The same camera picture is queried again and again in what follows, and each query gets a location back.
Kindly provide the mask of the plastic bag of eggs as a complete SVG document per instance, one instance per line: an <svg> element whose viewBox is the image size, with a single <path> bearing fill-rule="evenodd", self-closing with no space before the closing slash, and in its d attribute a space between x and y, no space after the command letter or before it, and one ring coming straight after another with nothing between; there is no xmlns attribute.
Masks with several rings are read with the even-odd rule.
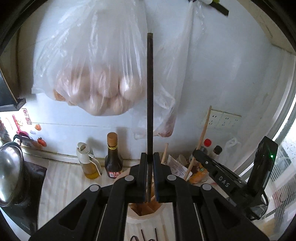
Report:
<svg viewBox="0 0 296 241"><path fill-rule="evenodd" d="M94 116L127 112L145 97L146 33L143 1L79 1L44 45L32 92Z"/></svg>

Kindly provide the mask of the oil dispenser bottle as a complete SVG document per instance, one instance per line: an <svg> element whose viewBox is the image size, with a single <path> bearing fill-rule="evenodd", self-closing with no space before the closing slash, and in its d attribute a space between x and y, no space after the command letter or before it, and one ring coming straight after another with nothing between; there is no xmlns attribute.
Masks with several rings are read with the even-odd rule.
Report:
<svg viewBox="0 0 296 241"><path fill-rule="evenodd" d="M93 150L88 144L79 142L76 148L76 155L86 178L96 179L102 175L101 165L95 159Z"/></svg>

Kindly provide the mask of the white printed seasoning packet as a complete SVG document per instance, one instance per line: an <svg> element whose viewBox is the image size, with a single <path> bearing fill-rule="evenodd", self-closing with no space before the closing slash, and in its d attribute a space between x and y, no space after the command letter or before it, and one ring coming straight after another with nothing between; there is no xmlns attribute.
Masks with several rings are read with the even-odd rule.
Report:
<svg viewBox="0 0 296 241"><path fill-rule="evenodd" d="M166 165L170 167L171 173L173 175L184 179L184 176L186 175L188 169L180 162L175 160L171 155L168 156Z"/></svg>

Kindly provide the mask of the light bamboo chopstick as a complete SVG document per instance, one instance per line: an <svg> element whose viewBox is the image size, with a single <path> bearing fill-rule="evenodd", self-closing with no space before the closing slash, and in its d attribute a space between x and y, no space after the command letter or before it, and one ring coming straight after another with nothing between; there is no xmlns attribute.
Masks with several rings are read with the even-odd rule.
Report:
<svg viewBox="0 0 296 241"><path fill-rule="evenodd" d="M209 106L209 109L208 109L208 113L207 113L207 117L206 117L206 121L205 121L205 124L204 124L204 127L203 127L203 130L202 130L202 133L200 135L200 138L199 138L199 141L198 141L198 144L197 144L197 147L195 150L199 150L200 147L201 147L201 144L203 143L203 140L204 140L204 137L205 137L205 134L206 134L206 130L207 130L207 126L208 126L208 122L209 122L209 118L210 118L210 114L211 114L211 110L212 110L212 106ZM189 167L184 175L184 180L186 181L188 176L189 176L189 173L191 172L191 169L193 168L194 164L195 164L195 157L194 155L192 156L192 160L189 164Z"/></svg>
<svg viewBox="0 0 296 241"><path fill-rule="evenodd" d="M166 155L167 155L167 150L168 150L168 146L169 146L169 144L166 143L166 144L165 144L164 153L163 153L163 156L162 156L162 160L161 160L161 164L164 164L164 163L165 163Z"/></svg>

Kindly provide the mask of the dark soy sauce bottle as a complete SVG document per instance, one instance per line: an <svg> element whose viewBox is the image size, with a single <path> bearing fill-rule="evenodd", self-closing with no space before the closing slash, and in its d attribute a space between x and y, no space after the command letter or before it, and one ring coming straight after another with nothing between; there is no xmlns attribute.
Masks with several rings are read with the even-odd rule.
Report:
<svg viewBox="0 0 296 241"><path fill-rule="evenodd" d="M107 134L108 153L105 158L105 170L109 178L116 179L122 172L123 160L118 153L118 136L117 133Z"/></svg>

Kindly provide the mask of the white plastic bag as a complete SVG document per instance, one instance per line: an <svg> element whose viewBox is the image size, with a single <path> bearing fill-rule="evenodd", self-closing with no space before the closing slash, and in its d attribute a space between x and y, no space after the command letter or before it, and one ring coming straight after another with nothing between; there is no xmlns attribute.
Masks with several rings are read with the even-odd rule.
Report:
<svg viewBox="0 0 296 241"><path fill-rule="evenodd" d="M239 162L239 151L241 149L241 142L237 138L228 140L219 157L219 163L227 167L231 171L235 170L236 164Z"/></svg>

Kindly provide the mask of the orange label sauce bottle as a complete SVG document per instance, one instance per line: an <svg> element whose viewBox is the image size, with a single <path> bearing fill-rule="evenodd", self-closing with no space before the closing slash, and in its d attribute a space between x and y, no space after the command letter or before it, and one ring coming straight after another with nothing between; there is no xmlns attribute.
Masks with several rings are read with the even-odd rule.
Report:
<svg viewBox="0 0 296 241"><path fill-rule="evenodd" d="M200 162L193 166L191 169L192 175L189 178L189 183L197 184L203 181L208 176L208 171L205 169Z"/></svg>

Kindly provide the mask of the beige utensil holder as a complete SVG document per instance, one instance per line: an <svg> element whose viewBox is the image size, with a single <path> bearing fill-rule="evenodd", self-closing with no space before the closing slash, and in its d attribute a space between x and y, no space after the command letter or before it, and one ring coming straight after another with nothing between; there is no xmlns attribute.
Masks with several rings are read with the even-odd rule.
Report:
<svg viewBox="0 0 296 241"><path fill-rule="evenodd" d="M151 202L129 204L124 240L175 240L173 206L158 203L151 190Z"/></svg>

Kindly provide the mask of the empty hanging plastic bag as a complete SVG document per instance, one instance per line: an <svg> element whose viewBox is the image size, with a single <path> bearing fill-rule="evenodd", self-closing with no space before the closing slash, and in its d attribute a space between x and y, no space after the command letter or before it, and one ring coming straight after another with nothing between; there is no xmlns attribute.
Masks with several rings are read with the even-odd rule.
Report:
<svg viewBox="0 0 296 241"><path fill-rule="evenodd" d="M145 1L147 28L154 36L154 132L173 133L191 43L204 32L200 1Z"/></svg>

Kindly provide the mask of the black cap bottle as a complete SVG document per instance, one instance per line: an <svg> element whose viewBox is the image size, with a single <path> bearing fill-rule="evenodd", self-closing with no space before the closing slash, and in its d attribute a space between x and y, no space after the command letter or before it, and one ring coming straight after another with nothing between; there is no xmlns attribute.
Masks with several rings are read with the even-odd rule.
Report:
<svg viewBox="0 0 296 241"><path fill-rule="evenodd" d="M213 149L213 152L212 152L212 157L213 159L217 156L219 156L221 153L222 153L223 149L221 146L217 145L214 149Z"/></svg>

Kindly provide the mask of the white wall power socket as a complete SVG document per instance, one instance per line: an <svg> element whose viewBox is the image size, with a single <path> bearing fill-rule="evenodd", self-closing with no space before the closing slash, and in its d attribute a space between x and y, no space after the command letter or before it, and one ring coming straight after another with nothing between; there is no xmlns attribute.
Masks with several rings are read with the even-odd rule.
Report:
<svg viewBox="0 0 296 241"><path fill-rule="evenodd" d="M242 116L211 109L207 129L227 130L234 129L241 122Z"/></svg>

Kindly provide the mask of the steel pot lid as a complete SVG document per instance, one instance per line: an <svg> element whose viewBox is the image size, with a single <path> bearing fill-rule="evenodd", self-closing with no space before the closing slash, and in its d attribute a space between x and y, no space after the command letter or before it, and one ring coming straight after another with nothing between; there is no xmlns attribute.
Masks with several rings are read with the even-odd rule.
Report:
<svg viewBox="0 0 296 241"><path fill-rule="evenodd" d="M24 179L23 153L16 142L1 146L1 207L20 198Z"/></svg>

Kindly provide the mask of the black induction cooker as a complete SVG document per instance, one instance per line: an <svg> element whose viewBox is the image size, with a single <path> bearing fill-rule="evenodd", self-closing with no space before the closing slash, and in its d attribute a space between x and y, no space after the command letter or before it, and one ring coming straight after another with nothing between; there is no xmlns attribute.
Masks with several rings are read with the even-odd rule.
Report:
<svg viewBox="0 0 296 241"><path fill-rule="evenodd" d="M47 169L25 162L24 189L15 204L3 208L7 216L23 231L33 235L38 229L38 211Z"/></svg>

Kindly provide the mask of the red cap dark bottle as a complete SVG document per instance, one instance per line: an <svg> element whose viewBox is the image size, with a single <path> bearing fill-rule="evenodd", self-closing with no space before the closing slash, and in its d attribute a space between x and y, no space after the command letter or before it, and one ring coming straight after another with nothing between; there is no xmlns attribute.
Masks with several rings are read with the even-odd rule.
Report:
<svg viewBox="0 0 296 241"><path fill-rule="evenodd" d="M208 154L208 148L211 146L211 144L212 144L212 141L209 138L206 138L199 149L203 153ZM193 154L191 154L191 156L188 159L189 164L191 163L192 159L193 159ZM193 163L194 163L193 164L194 166L197 166L199 164L199 162L197 160L195 160Z"/></svg>

